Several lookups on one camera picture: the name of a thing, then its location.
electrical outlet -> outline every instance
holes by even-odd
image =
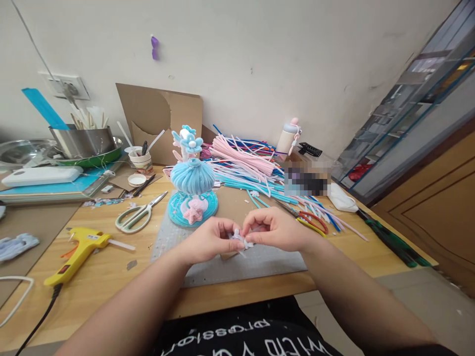
[[[38,72],[38,74],[41,75],[41,77],[45,80],[45,82],[48,85],[49,90],[56,97],[60,97],[60,98],[66,97],[63,94],[63,88],[60,82],[61,80],[64,84],[69,86],[69,89],[76,100],[90,100],[91,99],[89,97],[88,91],[86,90],[86,87],[83,84],[83,81],[81,80],[81,77],[66,76],[66,75],[53,73],[53,76],[56,79],[54,81],[49,75],[49,73]]]

white bottle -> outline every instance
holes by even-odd
[[[293,118],[290,121],[290,124],[284,125],[284,129],[281,133],[281,138],[279,138],[279,142],[277,143],[276,151],[285,154],[290,154],[292,147],[297,144],[295,135],[300,135],[300,132],[301,130],[298,126],[298,118]]]

blue pipe cleaner figure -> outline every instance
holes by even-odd
[[[168,214],[174,223],[185,227],[200,226],[218,210],[218,197],[212,191],[214,173],[206,162],[195,157],[203,144],[203,139],[195,134],[196,130],[188,125],[183,125],[179,134],[172,131],[173,145],[181,147],[182,155],[173,151],[179,161],[170,180],[178,193],[170,198]]]

green pan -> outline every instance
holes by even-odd
[[[116,161],[122,154],[122,141],[114,137],[115,149],[99,156],[77,159],[53,159],[51,153],[48,154],[60,166],[79,166],[82,168],[97,168],[105,164]]]

white power bank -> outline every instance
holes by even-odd
[[[7,187],[70,183],[83,172],[79,166],[22,168],[2,179]]]

